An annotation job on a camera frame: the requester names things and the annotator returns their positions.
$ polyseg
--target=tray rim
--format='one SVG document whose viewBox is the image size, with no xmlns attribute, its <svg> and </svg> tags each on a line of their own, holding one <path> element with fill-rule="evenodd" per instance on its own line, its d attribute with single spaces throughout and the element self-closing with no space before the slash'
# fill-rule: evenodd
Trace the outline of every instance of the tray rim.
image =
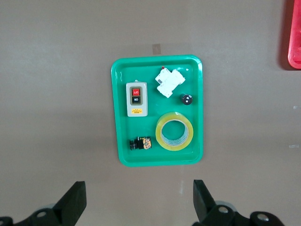
<svg viewBox="0 0 301 226">
<path fill-rule="evenodd" d="M 295 44 L 295 39 L 296 39 L 296 27 L 300 24 L 298 23 L 298 17 L 300 17 L 299 14 L 299 8 L 301 7 L 301 0 L 294 0 L 294 6 L 293 6 L 293 16 L 292 16 L 292 25 L 291 25 L 291 34 L 290 34 L 290 40 L 289 40 L 289 47 L 288 47 L 288 54 L 287 54 L 287 59 L 289 64 L 296 69 L 301 69 L 301 64 L 297 63 L 293 59 L 293 53 L 296 49 L 294 46 Z"/>
<path fill-rule="evenodd" d="M 198 82 L 201 86 L 201 90 L 198 90 L 198 131 L 199 131 L 199 155 L 196 159 L 191 161 L 148 161 L 148 162 L 127 162 L 124 159 L 122 141 L 117 139 L 121 134 L 121 123 L 120 123 L 120 110 L 118 103 L 118 90 L 117 90 L 117 74 L 116 69 L 122 64 L 130 63 L 154 63 L 158 61 L 177 61 L 177 60 L 193 60 L 198 65 Z M 113 106 L 114 106 L 114 117 L 115 117 L 115 127 L 116 127 L 116 140 L 117 140 L 117 150 L 120 162 L 128 167 L 143 167 L 143 166 L 170 166 L 170 165 L 188 165 L 195 164 L 199 162 L 203 157 L 203 146 L 204 146 L 204 113 L 203 113 L 203 64 L 202 61 L 195 55 L 170 55 L 170 56 L 143 56 L 143 57 L 130 57 L 130 58 L 120 58 L 116 60 L 111 67 L 111 82 L 112 82 L 112 92 L 113 92 Z"/>
</svg>

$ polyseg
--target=tape strip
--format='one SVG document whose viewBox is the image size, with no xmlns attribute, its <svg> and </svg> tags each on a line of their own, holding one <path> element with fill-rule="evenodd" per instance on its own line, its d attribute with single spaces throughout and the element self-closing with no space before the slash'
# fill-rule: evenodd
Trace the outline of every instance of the tape strip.
<svg viewBox="0 0 301 226">
<path fill-rule="evenodd" d="M 289 145 L 289 148 L 299 148 L 299 145 Z"/>
<path fill-rule="evenodd" d="M 153 44 L 152 45 L 152 54 L 153 55 L 160 55 L 161 54 L 161 45 L 160 44 Z"/>
<path fill-rule="evenodd" d="M 166 138 L 163 133 L 163 127 L 169 123 L 170 121 L 179 121 L 184 126 L 184 133 L 183 135 L 176 140 L 171 140 Z M 164 115 L 162 115 L 158 122 L 156 127 L 156 139 L 158 143 L 165 149 L 169 151 L 180 151 L 184 148 L 186 148 L 193 138 L 193 127 L 191 122 L 181 113 L 178 112 L 169 112 Z"/>
</svg>

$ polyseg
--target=switch box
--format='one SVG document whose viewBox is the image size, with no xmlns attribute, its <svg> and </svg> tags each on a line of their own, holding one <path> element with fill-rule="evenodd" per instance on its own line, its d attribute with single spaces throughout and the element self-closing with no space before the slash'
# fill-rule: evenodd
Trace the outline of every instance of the switch box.
<svg viewBox="0 0 301 226">
<path fill-rule="evenodd" d="M 129 82 L 127 89 L 128 117 L 147 116 L 147 84 L 146 82 Z"/>
</svg>

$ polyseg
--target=white circuit breaker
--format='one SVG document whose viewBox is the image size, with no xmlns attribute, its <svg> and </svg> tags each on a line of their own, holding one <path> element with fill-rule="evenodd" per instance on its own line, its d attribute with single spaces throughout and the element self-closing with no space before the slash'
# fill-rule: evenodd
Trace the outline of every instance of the white circuit breaker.
<svg viewBox="0 0 301 226">
<path fill-rule="evenodd" d="M 146 82 L 129 82 L 127 89 L 128 117 L 147 116 L 147 84 Z"/>
<path fill-rule="evenodd" d="M 159 92 L 167 98 L 173 94 L 173 90 L 178 85 L 185 82 L 185 78 L 180 72 L 176 69 L 170 72 L 167 68 L 163 68 L 155 80 L 160 84 L 157 87 L 157 90 L 159 90 Z"/>
</svg>

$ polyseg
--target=small electronic component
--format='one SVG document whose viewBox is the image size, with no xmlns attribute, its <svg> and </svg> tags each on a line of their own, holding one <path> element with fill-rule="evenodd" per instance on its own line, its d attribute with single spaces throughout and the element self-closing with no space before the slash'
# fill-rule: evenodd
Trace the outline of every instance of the small electronic component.
<svg viewBox="0 0 301 226">
<path fill-rule="evenodd" d="M 182 103 L 185 105 L 190 105 L 192 103 L 192 96 L 189 94 L 184 94 L 184 93 L 181 94 L 180 99 L 181 99 Z"/>
<path fill-rule="evenodd" d="M 135 149 L 150 149 L 151 148 L 151 138 L 150 137 L 137 137 L 137 139 L 130 140 L 131 150 Z"/>
<path fill-rule="evenodd" d="M 147 116 L 147 84 L 146 82 L 130 82 L 127 89 L 127 115 L 128 117 Z"/>
<path fill-rule="evenodd" d="M 183 82 L 185 78 L 176 69 L 170 72 L 167 68 L 162 68 L 160 74 L 155 78 L 160 84 L 157 90 L 167 98 L 173 94 L 173 90 Z"/>
</svg>

